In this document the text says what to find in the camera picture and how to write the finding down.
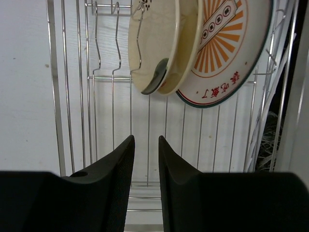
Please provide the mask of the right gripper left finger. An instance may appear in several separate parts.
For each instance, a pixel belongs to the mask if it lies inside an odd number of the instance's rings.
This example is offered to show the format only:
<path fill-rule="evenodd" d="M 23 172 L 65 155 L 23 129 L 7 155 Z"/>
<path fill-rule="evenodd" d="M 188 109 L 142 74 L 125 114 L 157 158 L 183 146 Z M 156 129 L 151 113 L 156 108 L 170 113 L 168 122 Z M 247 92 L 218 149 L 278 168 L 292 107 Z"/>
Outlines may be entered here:
<path fill-rule="evenodd" d="M 128 136 L 114 151 L 70 176 L 0 173 L 3 232 L 122 232 L 135 157 Z"/>

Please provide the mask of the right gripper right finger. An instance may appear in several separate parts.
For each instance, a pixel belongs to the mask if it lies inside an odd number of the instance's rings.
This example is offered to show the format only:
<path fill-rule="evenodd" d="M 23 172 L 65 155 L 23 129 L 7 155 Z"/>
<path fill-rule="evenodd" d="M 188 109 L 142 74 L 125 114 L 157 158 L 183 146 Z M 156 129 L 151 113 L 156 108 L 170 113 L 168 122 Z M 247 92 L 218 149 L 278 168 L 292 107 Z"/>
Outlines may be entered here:
<path fill-rule="evenodd" d="M 165 137 L 158 162 L 166 232 L 306 232 L 309 192 L 293 173 L 204 173 Z"/>

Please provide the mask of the cream plate floral print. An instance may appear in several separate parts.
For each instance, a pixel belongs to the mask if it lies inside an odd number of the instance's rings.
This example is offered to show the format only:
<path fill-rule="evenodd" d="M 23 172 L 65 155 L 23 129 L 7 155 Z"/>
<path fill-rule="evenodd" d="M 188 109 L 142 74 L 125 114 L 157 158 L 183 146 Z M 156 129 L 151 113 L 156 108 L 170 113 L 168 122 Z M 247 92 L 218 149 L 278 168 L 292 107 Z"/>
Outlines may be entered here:
<path fill-rule="evenodd" d="M 196 59 L 204 23 L 203 0 L 181 0 L 180 35 L 175 59 L 167 77 L 157 90 L 167 96 L 176 92 L 189 75 Z"/>

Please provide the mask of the orange sunburst plate green rim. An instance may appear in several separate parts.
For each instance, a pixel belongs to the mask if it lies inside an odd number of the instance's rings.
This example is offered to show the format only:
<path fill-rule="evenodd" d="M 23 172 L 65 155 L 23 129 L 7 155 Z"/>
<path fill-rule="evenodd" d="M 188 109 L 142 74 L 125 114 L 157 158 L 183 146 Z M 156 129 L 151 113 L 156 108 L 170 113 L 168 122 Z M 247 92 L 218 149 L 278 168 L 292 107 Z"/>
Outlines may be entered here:
<path fill-rule="evenodd" d="M 196 108 L 218 105 L 246 83 L 270 38 L 274 0 L 206 0 L 194 65 L 176 94 Z"/>

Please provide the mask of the cream plate black spot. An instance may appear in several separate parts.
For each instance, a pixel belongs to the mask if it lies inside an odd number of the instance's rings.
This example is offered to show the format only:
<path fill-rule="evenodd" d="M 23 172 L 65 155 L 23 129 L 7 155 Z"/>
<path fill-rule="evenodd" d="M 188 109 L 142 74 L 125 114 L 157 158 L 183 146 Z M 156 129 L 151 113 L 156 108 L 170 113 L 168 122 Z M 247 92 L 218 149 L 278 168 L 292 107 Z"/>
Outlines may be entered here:
<path fill-rule="evenodd" d="M 135 0 L 128 27 L 128 63 L 136 89 L 154 93 L 176 55 L 180 35 L 178 0 Z"/>

